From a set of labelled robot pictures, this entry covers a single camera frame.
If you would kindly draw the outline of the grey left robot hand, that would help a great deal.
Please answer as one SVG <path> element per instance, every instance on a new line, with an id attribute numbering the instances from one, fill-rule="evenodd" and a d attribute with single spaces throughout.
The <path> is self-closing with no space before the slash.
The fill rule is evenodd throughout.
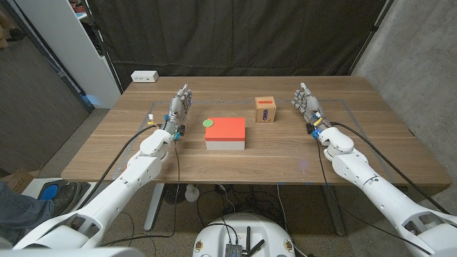
<path id="1" fill-rule="evenodd" d="M 184 84 L 171 99 L 169 113 L 167 114 L 166 123 L 162 126 L 162 129 L 172 136 L 178 133 L 182 134 L 185 130 L 184 123 L 191 105 L 192 92 L 189 85 Z"/>

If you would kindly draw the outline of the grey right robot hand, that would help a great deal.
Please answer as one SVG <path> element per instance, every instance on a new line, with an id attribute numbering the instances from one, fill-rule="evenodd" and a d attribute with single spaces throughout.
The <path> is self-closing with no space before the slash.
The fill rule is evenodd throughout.
<path id="1" fill-rule="evenodd" d="M 301 88 L 296 90 L 291 101 L 294 107 L 303 115 L 308 127 L 313 127 L 314 131 L 321 133 L 331 127 L 330 121 L 326 118 L 318 99 L 311 92 L 304 82 L 300 83 Z"/>

